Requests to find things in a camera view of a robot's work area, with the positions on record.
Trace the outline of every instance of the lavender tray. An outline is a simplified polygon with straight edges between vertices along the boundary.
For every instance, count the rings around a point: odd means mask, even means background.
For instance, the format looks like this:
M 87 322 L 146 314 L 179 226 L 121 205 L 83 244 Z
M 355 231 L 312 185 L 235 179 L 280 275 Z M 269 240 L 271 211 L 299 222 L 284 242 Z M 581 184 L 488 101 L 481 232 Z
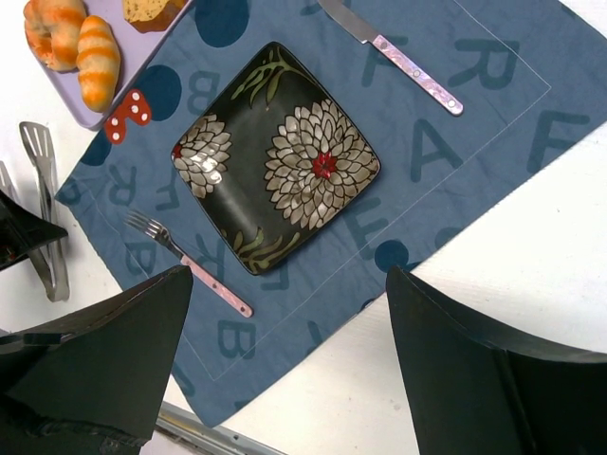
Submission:
M 84 1 L 86 11 L 89 14 L 102 17 L 112 28 L 122 54 L 122 67 L 112 105 L 106 112 L 99 114 L 91 111 L 84 104 L 81 97 L 80 85 L 78 84 L 77 71 L 58 73 L 44 66 L 48 78 L 55 85 L 59 95 L 64 99 L 65 105 L 81 126 L 91 130 L 101 126 L 103 121 L 114 110 L 118 100 L 122 98 L 122 95 L 129 88 L 139 71 L 150 61 L 192 2 L 193 0 L 188 1 L 186 7 L 175 18 L 168 30 L 139 33 L 124 19 L 121 0 Z

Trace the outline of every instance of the bread roll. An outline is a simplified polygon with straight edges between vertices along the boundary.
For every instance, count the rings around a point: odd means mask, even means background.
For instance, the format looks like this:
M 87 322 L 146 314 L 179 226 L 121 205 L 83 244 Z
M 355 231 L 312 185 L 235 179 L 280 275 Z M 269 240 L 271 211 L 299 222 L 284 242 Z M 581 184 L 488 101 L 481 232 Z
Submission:
M 99 16 L 88 16 L 80 31 L 77 65 L 83 101 L 90 110 L 103 112 L 112 103 L 120 60 L 110 26 Z
M 186 6 L 186 0 L 122 0 L 124 19 L 140 33 L 164 31 Z
M 29 0 L 23 14 L 28 45 L 38 60 L 54 71 L 74 69 L 86 17 L 82 0 Z

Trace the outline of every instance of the dark blue polka dot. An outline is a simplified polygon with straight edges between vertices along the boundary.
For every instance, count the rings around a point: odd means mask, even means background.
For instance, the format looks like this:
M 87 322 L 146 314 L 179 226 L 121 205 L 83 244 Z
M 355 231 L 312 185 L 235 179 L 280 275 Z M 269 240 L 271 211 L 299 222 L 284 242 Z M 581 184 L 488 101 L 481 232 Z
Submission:
M 101 130 L 93 138 L 91 145 L 88 146 L 83 157 L 80 158 L 80 162 L 86 166 L 100 166 L 105 162 L 105 158 L 110 155 L 111 150 L 112 144 L 105 135 L 105 131 Z
M 153 121 L 169 118 L 181 101 L 181 79 L 173 69 L 164 64 L 146 68 L 133 88 L 141 90 L 148 101 Z
M 200 38 L 212 47 L 232 45 L 248 26 L 248 0 L 198 0 L 194 20 Z
M 388 240 L 377 247 L 375 259 L 377 268 L 388 273 L 393 265 L 407 267 L 409 250 L 399 240 Z
M 445 227 L 440 229 L 436 234 L 436 237 L 434 237 L 434 246 L 436 246 L 436 249 L 442 248 L 461 231 L 462 229 L 459 227 Z

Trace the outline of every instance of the white stitching line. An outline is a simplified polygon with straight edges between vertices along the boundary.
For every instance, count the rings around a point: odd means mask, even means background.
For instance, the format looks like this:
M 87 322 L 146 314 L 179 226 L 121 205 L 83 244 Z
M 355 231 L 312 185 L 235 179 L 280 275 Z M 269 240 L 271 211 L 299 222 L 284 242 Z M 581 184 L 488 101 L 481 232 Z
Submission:
M 543 94 L 537 98 L 535 101 L 533 101 L 533 103 L 531 103 L 531 105 L 529 105 L 521 114 L 519 114 L 515 119 L 513 119 L 508 125 L 506 125 L 499 133 L 497 133 L 494 137 L 492 137 L 490 140 L 488 140 L 480 149 L 478 149 L 476 152 L 474 152 L 474 154 L 472 154 L 471 156 L 468 157 L 468 159 L 466 159 L 466 161 L 464 161 L 462 163 L 461 166 L 459 166 L 457 169 L 453 170 L 451 173 L 449 173 L 445 178 L 443 178 L 440 182 L 438 182 L 436 185 L 434 185 L 430 190 L 428 190 L 426 193 L 424 193 L 421 197 L 419 197 L 419 199 L 417 199 L 410 207 L 408 207 L 406 210 L 404 210 L 400 215 L 398 215 L 390 224 L 388 224 L 387 227 L 385 227 L 384 229 L 382 229 L 380 232 L 377 233 L 376 236 L 374 236 L 369 242 L 367 242 L 361 249 L 359 249 L 355 254 L 353 254 L 346 262 L 344 262 L 340 267 L 338 267 L 331 275 L 329 275 L 329 277 L 324 280 L 313 292 L 312 294 L 310 294 L 310 296 L 305 299 L 302 303 L 300 303 L 299 305 L 297 305 L 295 308 L 293 308 L 293 310 L 291 312 L 288 313 L 288 315 L 286 315 L 286 317 L 284 317 L 283 319 L 281 319 L 279 322 L 276 323 L 276 325 L 274 325 L 274 327 L 272 327 L 271 329 L 269 329 L 265 335 L 263 335 L 261 338 L 259 338 L 259 340 L 257 340 L 255 342 L 255 344 L 253 344 L 246 353 L 243 354 L 246 355 L 248 354 L 250 351 L 252 351 L 253 349 L 256 349 L 257 346 L 268 336 L 270 335 L 272 332 L 274 332 L 274 330 L 276 330 L 276 328 L 278 328 L 280 325 L 283 324 L 283 322 L 285 322 L 287 319 L 289 319 L 291 316 L 293 316 L 293 314 L 298 311 L 300 308 L 302 308 L 304 305 L 306 305 L 308 303 L 308 301 L 310 299 L 312 299 L 320 290 L 321 288 L 327 284 L 338 272 L 340 272 L 344 267 L 346 267 L 356 256 L 358 256 L 360 254 L 360 252 L 367 247 L 369 244 L 371 244 L 379 235 L 381 235 L 386 229 L 388 229 L 391 225 L 393 225 L 396 221 L 398 221 L 400 218 L 402 218 L 410 209 L 412 209 L 413 207 L 415 207 L 419 202 L 421 202 L 422 199 L 424 199 L 426 196 L 428 196 L 430 193 L 432 193 L 434 190 L 436 190 L 440 185 L 442 185 L 443 183 L 445 183 L 445 181 L 447 181 L 452 175 L 454 175 L 457 171 L 461 170 L 468 162 L 470 162 L 475 156 L 477 156 L 480 152 L 482 152 L 483 150 L 485 150 L 485 148 L 491 143 L 493 142 L 497 137 L 501 136 L 508 128 L 510 128 L 510 126 L 512 126 L 516 121 L 519 120 L 519 118 L 521 118 L 522 116 L 524 116 L 527 112 L 529 112 L 529 110 L 531 108 L 533 108 L 533 106 L 535 106 L 538 102 L 540 102 L 540 100 L 543 99 L 543 97 L 545 97 L 548 92 L 550 90 L 552 90 L 552 85 L 550 85 L 542 76 L 540 76 L 538 74 L 538 72 L 533 69 L 531 67 L 531 65 L 529 65 L 517 52 L 515 52 L 510 46 L 508 46 L 506 43 L 504 43 L 503 40 L 501 40 L 500 38 L 498 38 L 497 36 L 495 36 L 495 34 L 493 34 L 487 27 L 485 27 L 483 24 L 481 24 L 474 16 L 472 16 L 472 14 L 470 14 L 470 12 L 465 9 L 459 2 L 457 2 L 457 0 L 452 0 L 458 7 L 460 7 L 474 22 L 476 22 L 479 26 L 481 26 L 489 35 L 491 35 L 493 38 L 495 38 L 497 41 L 499 41 L 502 45 L 504 45 L 508 50 L 510 50 L 510 52 L 512 52 L 514 55 L 517 56 L 518 59 L 521 60 L 521 62 L 523 62 L 543 83 L 545 83 L 548 86 L 548 89 L 543 92 Z M 221 377 L 226 374 L 229 370 L 232 369 L 232 367 L 234 367 L 236 364 L 238 364 L 240 361 L 242 361 L 243 356 L 239 357 L 238 359 L 234 360 L 233 363 L 231 363 L 226 370 L 224 370 L 221 374 L 219 374 L 217 377 L 213 377 L 212 375 L 210 375 L 210 378 L 213 382 L 221 379 Z
M 472 20 L 473 20 L 473 21 L 474 21 L 476 24 L 478 24 L 479 26 L 481 26 L 481 27 L 482 27 L 482 28 L 483 28 L 483 29 L 484 29 L 484 30 L 485 30 L 485 31 L 486 31 L 486 32 L 487 32 L 489 35 L 491 35 L 491 36 L 492 36 L 493 38 L 495 38 L 497 41 L 499 41 L 500 43 L 502 43 L 502 44 L 504 45 L 504 47 L 506 47 L 506 48 L 507 48 L 507 49 L 508 49 L 510 52 L 512 52 L 514 55 L 516 55 L 516 56 L 518 57 L 518 59 L 519 59 L 521 62 L 523 62 L 523 63 L 524 63 L 524 64 L 525 64 L 525 65 L 526 65 L 526 66 L 527 66 L 527 67 L 528 67 L 528 68 L 529 68 L 529 69 L 530 69 L 530 70 L 533 72 L 533 74 L 535 74 L 535 75 L 536 75 L 536 76 L 537 76 L 537 77 L 538 77 L 538 78 L 539 78 L 539 79 L 540 79 L 540 80 L 541 80 L 543 83 L 545 83 L 545 84 L 546 84 L 546 85 L 549 87 L 549 88 L 548 88 L 548 91 L 552 90 L 552 85 L 550 85 L 550 84 L 549 84 L 549 83 L 546 81 L 546 79 L 544 79 L 542 76 L 540 76 L 540 75 L 538 74 L 538 72 L 537 72 L 535 69 L 533 69 L 533 68 L 531 67 L 531 65 L 530 65 L 530 64 L 528 64 L 528 63 L 526 62 L 526 60 L 525 60 L 523 57 L 521 57 L 519 54 L 517 54 L 517 53 L 514 51 L 514 49 L 513 49 L 512 47 L 510 47 L 509 45 L 507 45 L 506 43 L 504 43 L 504 41 L 502 41 L 502 40 L 501 40 L 501 39 L 499 39 L 497 36 L 495 36 L 495 34 L 494 34 L 494 33 L 493 33 L 491 30 L 489 30 L 487 27 L 485 27 L 483 24 L 481 24 L 481 22 L 480 22 L 478 19 L 476 19 L 476 18 L 475 18 L 475 17 L 474 17 L 474 16 L 473 16 L 473 15 L 472 15 L 472 14 L 471 14 L 471 13 L 470 13 L 470 12 L 469 12 L 467 9 L 465 9 L 465 8 L 462 6 L 462 4 L 461 4 L 461 3 L 459 3 L 457 0 L 453 0 L 453 3 L 455 3 L 455 4 L 456 4 L 456 5 L 459 7 L 459 8 L 463 9 L 463 10 L 464 10 L 464 13 L 465 13 L 465 14 L 467 14 L 467 15 L 470 17 L 470 19 L 472 19 Z
M 112 224 L 109 222 L 109 220 L 107 219 L 107 217 L 105 216 L 105 214 L 100 210 L 99 208 L 99 204 L 97 202 L 97 199 L 95 198 L 95 196 L 93 195 L 93 192 L 91 191 L 91 189 L 89 188 L 88 185 L 86 185 L 86 182 L 84 180 L 78 179 L 78 178 L 74 178 L 72 177 L 72 180 L 74 180 L 76 183 L 80 183 L 84 186 L 84 188 L 91 194 L 91 199 L 92 199 L 92 204 L 95 205 L 95 210 L 97 211 L 97 213 L 101 216 L 101 218 L 103 219 L 103 222 L 110 228 L 112 229 L 114 232 L 116 232 L 116 235 L 118 235 L 120 242 L 122 243 L 122 245 L 124 246 L 124 249 L 126 250 L 126 252 L 128 253 L 128 255 L 133 259 L 133 262 L 135 264 L 138 265 L 138 267 L 141 269 L 141 271 L 143 272 L 143 275 L 145 275 L 145 277 L 149 280 L 150 276 L 147 274 L 147 272 L 145 271 L 145 269 L 143 268 L 143 266 L 139 263 L 139 261 L 137 260 L 137 258 L 133 255 L 133 253 L 131 252 L 131 250 L 126 246 L 126 243 L 124 243 L 124 239 L 122 238 L 122 236 L 120 235 L 120 233 L 116 230 L 115 227 L 112 226 Z M 207 368 L 207 366 L 205 365 L 205 363 L 202 361 L 202 359 L 200 358 L 200 356 L 198 355 L 198 353 L 196 352 L 196 350 L 193 348 L 193 345 L 191 344 L 190 340 L 188 339 L 188 336 L 185 333 L 185 324 L 184 327 L 182 329 L 181 335 L 183 336 L 183 338 L 185 339 L 185 341 L 188 343 L 188 346 L 190 346 L 190 349 L 192 349 L 193 354 L 195 355 L 195 357 L 200 361 L 200 364 L 202 365 L 202 368 L 205 369 L 205 372 L 207 372 L 207 374 L 209 375 L 209 377 L 212 379 L 212 374 L 209 371 L 209 369 Z

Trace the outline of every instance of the cutlery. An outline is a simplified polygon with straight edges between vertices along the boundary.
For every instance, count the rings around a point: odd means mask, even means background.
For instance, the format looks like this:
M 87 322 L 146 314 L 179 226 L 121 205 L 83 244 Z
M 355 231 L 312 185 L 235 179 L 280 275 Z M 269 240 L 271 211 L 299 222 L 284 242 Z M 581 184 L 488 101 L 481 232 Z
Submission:
M 19 132 L 29 160 L 38 175 L 42 218 L 57 225 L 57 210 L 53 198 L 55 193 L 53 189 L 55 151 L 50 138 L 50 131 L 39 123 L 22 121 L 19 123 Z M 69 282 L 61 242 L 51 242 L 46 246 L 46 252 L 48 253 L 54 283 L 53 301 L 67 300 L 69 299 Z
M 157 220 L 149 218 L 140 211 L 131 210 L 126 215 L 124 223 L 153 238 L 159 244 L 171 251 L 183 265 L 187 265 L 191 269 L 192 273 L 194 273 L 200 281 L 206 284 L 215 294 L 221 297 L 242 316 L 245 318 L 253 316 L 252 308 L 190 258 L 185 251 L 175 243 L 169 230 Z
M 415 64 L 409 57 L 403 54 L 390 43 L 388 39 L 377 32 L 373 27 L 360 19 L 354 12 L 347 8 L 343 0 L 319 0 L 322 8 L 335 22 L 359 40 L 362 44 L 371 43 L 388 60 L 400 68 L 415 83 L 430 94 L 438 103 L 454 116 L 461 116 L 464 105 L 451 93 L 443 88 L 428 73 Z
M 9 171 L 7 170 L 7 167 L 3 161 L 0 161 L 0 191 L 3 191 L 4 194 L 14 202 L 19 203 L 17 193 L 12 185 L 12 181 L 10 180 Z M 45 287 L 46 296 L 49 300 L 56 301 L 55 285 L 53 284 L 50 268 L 46 263 L 46 259 L 42 254 L 42 251 L 40 249 L 34 249 L 28 253 L 28 256 L 32 265 L 34 266 L 34 270 L 36 270 L 36 273 L 40 277 L 40 280 Z

